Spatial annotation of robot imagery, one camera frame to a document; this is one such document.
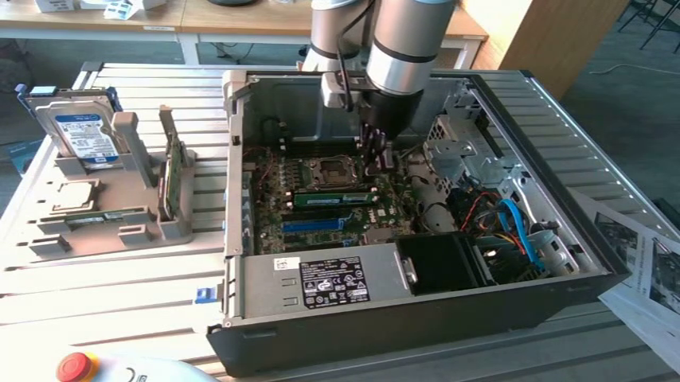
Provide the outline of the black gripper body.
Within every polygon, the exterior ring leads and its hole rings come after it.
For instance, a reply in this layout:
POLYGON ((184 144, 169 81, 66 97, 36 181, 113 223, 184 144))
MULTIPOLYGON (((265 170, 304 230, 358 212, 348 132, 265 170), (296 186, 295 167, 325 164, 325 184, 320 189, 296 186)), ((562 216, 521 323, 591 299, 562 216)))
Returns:
POLYGON ((410 95, 392 95, 383 91, 363 92, 362 138, 367 138, 372 131, 379 131, 387 140, 394 140, 411 126, 422 96, 423 90, 410 95))

